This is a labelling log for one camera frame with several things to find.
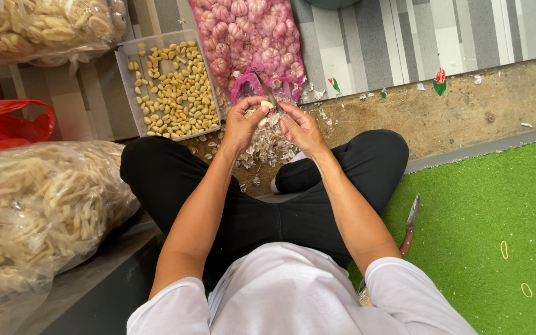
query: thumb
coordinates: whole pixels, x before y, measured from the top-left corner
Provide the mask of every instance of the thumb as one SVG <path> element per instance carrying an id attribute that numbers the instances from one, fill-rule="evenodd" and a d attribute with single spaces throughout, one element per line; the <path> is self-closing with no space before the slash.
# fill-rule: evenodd
<path id="1" fill-rule="evenodd" d="M 266 114 L 268 113 L 269 109 L 266 106 L 262 106 L 258 108 L 249 118 L 247 118 L 251 123 L 255 125 L 258 124 L 259 121 L 261 121 L 263 118 L 266 117 Z"/>
<path id="2" fill-rule="evenodd" d="M 291 132 L 293 136 L 296 136 L 301 131 L 301 127 L 288 114 L 283 114 L 280 117 L 280 120 L 287 126 L 287 129 L 289 129 L 289 132 Z"/>

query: hand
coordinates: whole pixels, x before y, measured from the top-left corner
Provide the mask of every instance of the hand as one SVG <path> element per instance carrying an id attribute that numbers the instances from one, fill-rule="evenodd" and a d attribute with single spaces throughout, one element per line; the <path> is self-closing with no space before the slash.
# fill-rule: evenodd
<path id="1" fill-rule="evenodd" d="M 229 110 L 221 149 L 230 148 L 234 151 L 235 157 L 239 157 L 249 147 L 258 122 L 265 118 L 269 110 L 266 106 L 260 107 L 263 100 L 267 99 L 264 96 L 250 96 Z M 249 118 L 245 118 L 245 111 L 251 108 L 255 108 L 256 111 Z"/>
<path id="2" fill-rule="evenodd" d="M 315 160 L 315 155 L 329 151 L 316 119 L 305 114 L 299 107 L 280 103 L 287 113 L 280 118 L 280 129 L 289 142 L 295 142 L 307 158 Z"/>

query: white shirt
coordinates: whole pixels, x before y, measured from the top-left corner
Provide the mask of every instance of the white shirt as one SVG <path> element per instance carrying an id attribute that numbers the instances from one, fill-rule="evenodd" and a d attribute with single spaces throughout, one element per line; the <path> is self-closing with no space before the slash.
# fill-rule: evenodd
<path id="1" fill-rule="evenodd" d="M 476 334 L 419 268 L 386 257 L 369 265 L 373 306 L 328 255 L 268 243 L 233 262 L 206 301 L 193 277 L 165 287 L 127 321 L 128 335 Z"/>

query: black pants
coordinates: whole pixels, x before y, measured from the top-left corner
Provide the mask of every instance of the black pants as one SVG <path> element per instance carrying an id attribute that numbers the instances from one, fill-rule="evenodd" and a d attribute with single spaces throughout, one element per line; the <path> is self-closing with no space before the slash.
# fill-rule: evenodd
<path id="1" fill-rule="evenodd" d="M 381 215 L 407 164 L 409 149 L 403 138 L 387 130 L 366 131 L 332 152 L 349 180 Z M 153 136 L 127 145 L 120 173 L 167 234 L 207 169 L 208 164 L 186 146 Z M 320 250 L 344 268 L 351 262 L 316 165 L 302 159 L 282 166 L 276 186 L 285 193 L 303 193 L 286 202 L 265 203 L 242 193 L 237 179 L 231 177 L 220 227 L 204 267 L 207 288 L 216 285 L 232 262 L 269 242 Z"/>

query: person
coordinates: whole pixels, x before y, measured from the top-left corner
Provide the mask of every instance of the person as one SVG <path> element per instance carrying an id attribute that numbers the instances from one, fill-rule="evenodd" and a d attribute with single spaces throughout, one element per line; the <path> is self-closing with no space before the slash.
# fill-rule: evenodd
<path id="1" fill-rule="evenodd" d="M 231 176 L 268 112 L 262 100 L 229 110 L 210 166 L 161 136 L 124 149 L 121 177 L 167 235 L 149 301 L 127 333 L 476 334 L 402 260 L 380 218 L 407 164 L 402 137 L 366 131 L 329 150 L 310 114 L 280 104 L 280 128 L 307 158 L 282 166 L 275 186 L 302 193 L 265 203 Z M 345 270 L 351 260 L 373 306 L 359 303 Z M 205 288 L 213 290 L 208 300 Z"/>

